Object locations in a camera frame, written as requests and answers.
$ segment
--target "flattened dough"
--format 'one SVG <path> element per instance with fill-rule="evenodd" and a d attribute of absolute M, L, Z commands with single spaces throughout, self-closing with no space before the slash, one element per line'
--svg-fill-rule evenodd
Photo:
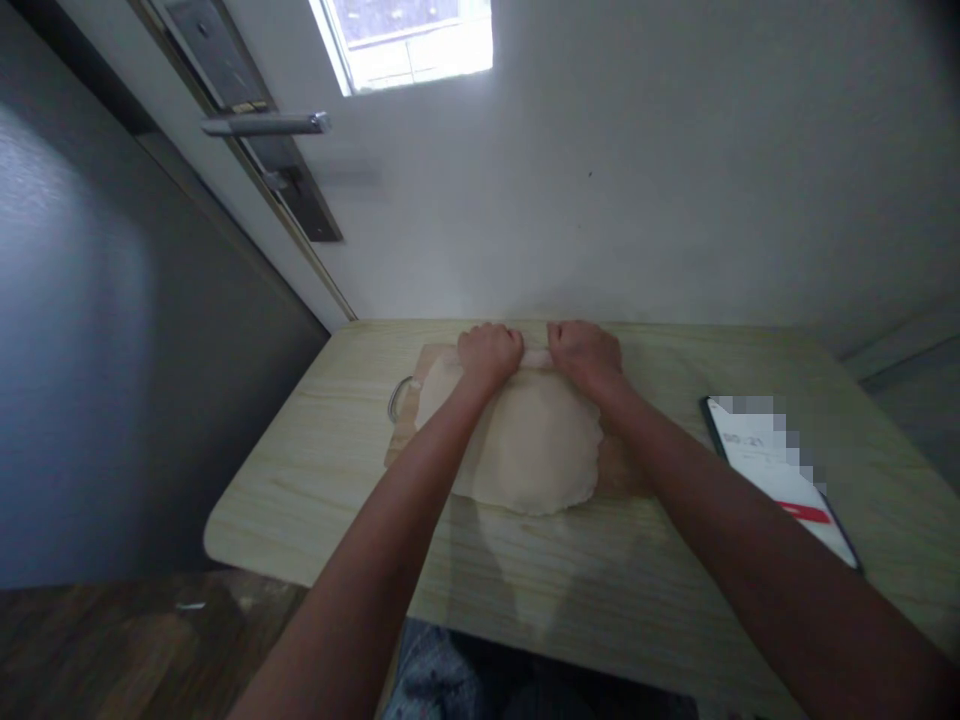
<path fill-rule="evenodd" d="M 463 375 L 441 358 L 420 391 L 419 430 Z M 600 411 L 562 375 L 521 370 L 487 406 L 453 484 L 456 495 L 546 515 L 589 500 L 597 486 Z"/>

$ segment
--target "window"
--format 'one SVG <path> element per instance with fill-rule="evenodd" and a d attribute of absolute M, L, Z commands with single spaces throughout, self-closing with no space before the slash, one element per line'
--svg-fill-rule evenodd
<path fill-rule="evenodd" d="M 493 67 L 490 0 L 313 0 L 344 95 Z"/>

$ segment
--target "cutting board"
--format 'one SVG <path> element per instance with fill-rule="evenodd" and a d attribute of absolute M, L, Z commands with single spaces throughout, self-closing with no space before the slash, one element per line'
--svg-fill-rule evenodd
<path fill-rule="evenodd" d="M 393 437 L 387 447 L 387 455 L 383 459 L 384 467 L 397 459 L 400 451 L 406 447 L 416 432 L 414 421 L 420 409 L 420 388 L 426 380 L 427 373 L 441 354 L 448 351 L 456 352 L 454 345 L 430 344 L 424 345 L 413 370 L 413 381 L 408 383 L 406 390 L 399 400 L 399 412 L 394 426 Z M 643 475 L 637 468 L 626 445 L 616 435 L 612 434 L 605 418 L 600 418 L 600 427 L 603 429 L 603 440 L 600 442 L 600 456 L 597 460 L 597 495 L 614 497 L 649 497 L 650 491 L 643 482 Z"/>

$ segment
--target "table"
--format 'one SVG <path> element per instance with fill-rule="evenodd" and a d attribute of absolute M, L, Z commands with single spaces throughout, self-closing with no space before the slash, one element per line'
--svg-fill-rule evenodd
<path fill-rule="evenodd" d="M 423 344 L 454 342 L 472 324 L 340 330 L 211 514 L 209 555 L 312 584 L 384 472 L 397 381 Z M 513 325 L 546 343 L 543 323 Z M 701 397 L 778 397 L 867 579 L 956 656 L 960 500 L 823 349 L 791 330 L 604 327 L 635 387 L 708 446 Z M 451 497 L 409 614 L 729 707 L 799 715 L 653 499 L 594 498 L 531 518 Z"/>

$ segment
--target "dark floor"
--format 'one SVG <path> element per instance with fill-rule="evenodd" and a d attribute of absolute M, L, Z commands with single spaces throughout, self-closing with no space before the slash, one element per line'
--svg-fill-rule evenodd
<path fill-rule="evenodd" d="M 239 570 L 2 592 L 0 717 L 224 717 L 305 593 Z"/>

